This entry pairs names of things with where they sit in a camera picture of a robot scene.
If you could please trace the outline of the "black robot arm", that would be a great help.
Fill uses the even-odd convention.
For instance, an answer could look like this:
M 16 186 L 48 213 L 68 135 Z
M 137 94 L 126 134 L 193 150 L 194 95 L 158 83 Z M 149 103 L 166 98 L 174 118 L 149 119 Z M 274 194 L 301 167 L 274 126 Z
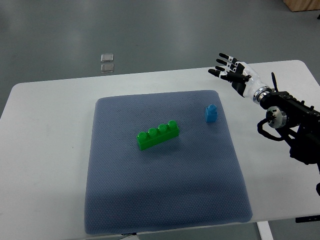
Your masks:
M 273 141 L 285 141 L 289 155 L 305 165 L 320 165 L 320 112 L 314 106 L 297 100 L 287 91 L 279 91 L 275 74 L 271 74 L 274 89 L 258 96 L 259 105 L 266 110 L 257 131 Z

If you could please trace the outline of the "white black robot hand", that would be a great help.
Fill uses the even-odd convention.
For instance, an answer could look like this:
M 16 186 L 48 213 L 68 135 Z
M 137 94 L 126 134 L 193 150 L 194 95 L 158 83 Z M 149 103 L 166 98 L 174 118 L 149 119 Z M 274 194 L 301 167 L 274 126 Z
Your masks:
M 220 53 L 216 62 L 220 65 L 208 72 L 231 83 L 241 97 L 251 98 L 254 103 L 259 104 L 259 98 L 271 92 L 271 88 L 261 81 L 259 74 L 247 63 L 225 53 Z

